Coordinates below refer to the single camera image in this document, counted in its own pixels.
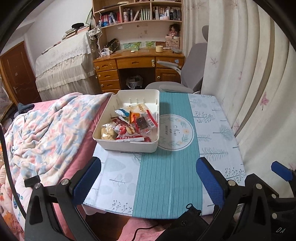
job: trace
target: door frame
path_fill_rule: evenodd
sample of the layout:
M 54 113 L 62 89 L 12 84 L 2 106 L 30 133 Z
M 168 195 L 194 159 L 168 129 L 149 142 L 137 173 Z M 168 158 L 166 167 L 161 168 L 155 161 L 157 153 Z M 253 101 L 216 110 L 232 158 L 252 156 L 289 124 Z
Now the door frame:
M 25 41 L 22 41 L 20 43 L 18 43 L 17 45 L 13 46 L 11 49 L 9 49 L 8 51 L 6 51 L 4 54 L 10 52 L 11 50 L 13 50 L 14 48 L 18 47 L 19 45 L 23 44 L 24 47 L 25 47 L 25 52 L 26 52 L 26 55 L 27 55 L 27 59 L 28 59 L 28 62 L 29 62 L 29 65 L 30 65 L 30 68 L 32 70 L 32 73 L 34 74 L 34 71 L 32 69 L 32 66 L 31 66 L 31 63 L 30 63 L 30 60 L 29 60 L 29 57 L 28 57 L 28 53 L 27 53 L 27 47 L 26 47 L 26 43 Z M 2 80 L 3 80 L 3 83 L 4 83 L 4 87 L 8 93 L 8 96 L 9 98 L 15 103 L 15 105 L 17 105 L 19 103 L 19 100 L 15 94 L 15 92 L 13 91 L 13 88 L 8 80 L 8 77 L 7 77 L 7 73 L 6 73 L 6 70 L 5 68 L 3 67 L 3 59 L 2 59 L 2 56 L 0 56 L 0 70 L 2 72 Z

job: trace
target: black cable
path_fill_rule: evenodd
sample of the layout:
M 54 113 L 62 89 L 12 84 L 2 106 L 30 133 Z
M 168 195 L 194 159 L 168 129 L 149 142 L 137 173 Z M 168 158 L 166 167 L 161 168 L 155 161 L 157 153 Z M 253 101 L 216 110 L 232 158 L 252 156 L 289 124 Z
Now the black cable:
M 15 199 L 15 202 L 17 203 L 17 206 L 20 209 L 21 214 L 23 215 L 23 217 L 26 219 L 26 212 L 20 202 L 19 196 L 17 194 L 17 191 L 15 189 L 15 185 L 13 183 L 12 180 L 12 176 L 11 176 L 11 172 L 10 172 L 10 167 L 9 167 L 9 161 L 8 161 L 8 156 L 7 156 L 7 150 L 6 150 L 6 143 L 5 143 L 5 138 L 4 138 L 4 134 L 2 131 L 2 128 L 0 126 L 0 143 L 2 146 L 2 153 L 3 153 L 3 159 L 4 159 L 4 165 L 5 165 L 5 169 L 6 169 L 6 175 L 7 175 L 7 179 L 10 185 L 10 189 L 12 191 L 13 197 Z
M 136 235 L 137 235 L 137 232 L 138 232 L 140 229 L 152 229 L 152 228 L 155 228 L 155 227 L 157 227 L 157 226 L 158 226 L 158 224 L 157 224 L 157 225 L 154 225 L 154 226 L 152 226 L 152 227 L 150 227 L 150 228 L 138 228 L 138 229 L 136 229 L 135 234 L 134 234 L 134 236 L 133 236 L 133 239 L 132 239 L 131 241 L 134 241 L 134 240 L 135 240 Z

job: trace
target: barcode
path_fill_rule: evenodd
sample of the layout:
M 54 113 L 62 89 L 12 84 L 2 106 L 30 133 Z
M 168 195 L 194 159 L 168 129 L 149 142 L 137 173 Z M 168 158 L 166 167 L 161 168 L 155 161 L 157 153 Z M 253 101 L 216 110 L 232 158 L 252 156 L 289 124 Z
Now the barcode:
M 147 122 L 151 128 L 155 127 L 155 124 L 153 123 L 153 121 L 150 118 L 147 119 Z

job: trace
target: white plastic bin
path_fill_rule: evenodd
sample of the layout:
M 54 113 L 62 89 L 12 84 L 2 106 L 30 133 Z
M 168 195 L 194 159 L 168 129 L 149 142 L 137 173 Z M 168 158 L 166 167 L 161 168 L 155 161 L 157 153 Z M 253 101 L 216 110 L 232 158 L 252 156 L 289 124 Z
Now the white plastic bin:
M 116 150 L 126 152 L 155 152 L 159 140 L 159 128 L 157 130 L 157 141 L 155 142 L 117 142 L 115 140 L 103 140 L 101 138 L 102 125 L 109 123 L 111 117 L 118 116 L 115 110 L 122 107 L 145 103 L 151 112 L 157 113 L 157 123 L 159 124 L 159 91 L 158 90 L 120 90 L 116 95 L 112 95 L 93 133 L 96 140 L 105 150 Z

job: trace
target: teal striped tablecloth section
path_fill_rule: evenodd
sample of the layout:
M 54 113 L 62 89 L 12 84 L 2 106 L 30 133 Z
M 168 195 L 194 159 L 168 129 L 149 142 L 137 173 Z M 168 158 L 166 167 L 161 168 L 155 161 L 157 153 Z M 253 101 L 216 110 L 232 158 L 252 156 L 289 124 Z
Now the teal striped tablecloth section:
M 136 189 L 133 216 L 173 219 L 192 203 L 202 210 L 202 182 L 196 173 L 200 157 L 197 134 L 187 94 L 160 93 L 160 115 L 174 114 L 187 119 L 194 129 L 194 139 L 185 149 L 169 151 L 157 148 L 143 153 Z

